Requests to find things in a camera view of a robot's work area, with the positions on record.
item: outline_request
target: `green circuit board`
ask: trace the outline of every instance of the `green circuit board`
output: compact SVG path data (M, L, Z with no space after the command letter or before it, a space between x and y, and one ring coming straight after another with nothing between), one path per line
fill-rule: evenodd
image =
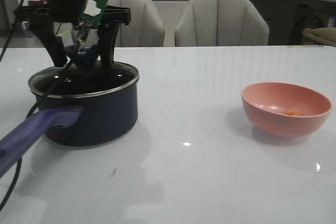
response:
M86 0L85 6L79 15L79 21L89 23L91 27L97 28L108 0Z

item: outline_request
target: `pot lid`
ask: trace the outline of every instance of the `pot lid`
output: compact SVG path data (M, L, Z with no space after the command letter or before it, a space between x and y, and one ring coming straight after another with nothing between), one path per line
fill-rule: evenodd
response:
M34 94L43 95L55 82L62 81L47 96L49 98L87 98L96 97L122 90L139 79L136 67L114 62L110 69L102 69L97 62L89 71L71 66L61 73L63 68L51 67L34 74L28 80Z

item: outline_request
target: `food in bowl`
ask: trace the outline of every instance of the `food in bowl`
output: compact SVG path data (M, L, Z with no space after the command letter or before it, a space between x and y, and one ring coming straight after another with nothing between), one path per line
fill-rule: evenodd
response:
M331 101L312 89L289 83L261 82L243 88L244 111L258 128L281 137L301 137L328 118Z

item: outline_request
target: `orange food piece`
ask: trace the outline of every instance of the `orange food piece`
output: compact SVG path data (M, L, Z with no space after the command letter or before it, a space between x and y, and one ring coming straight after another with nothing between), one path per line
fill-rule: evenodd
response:
M284 114L285 114L285 115L298 115L298 116L304 116L304 114L301 113L301 112L291 111L291 110L284 111Z

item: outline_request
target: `white table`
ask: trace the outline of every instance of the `white table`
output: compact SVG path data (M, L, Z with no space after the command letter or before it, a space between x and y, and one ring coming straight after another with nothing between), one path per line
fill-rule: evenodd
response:
M332 47L118 48L136 66L139 120L90 148L40 139L0 223L336 223L336 112L302 138L268 135L246 118L241 89L279 81L335 103ZM0 63L0 137L34 97L44 49L9 49ZM0 195L12 180L0 179Z

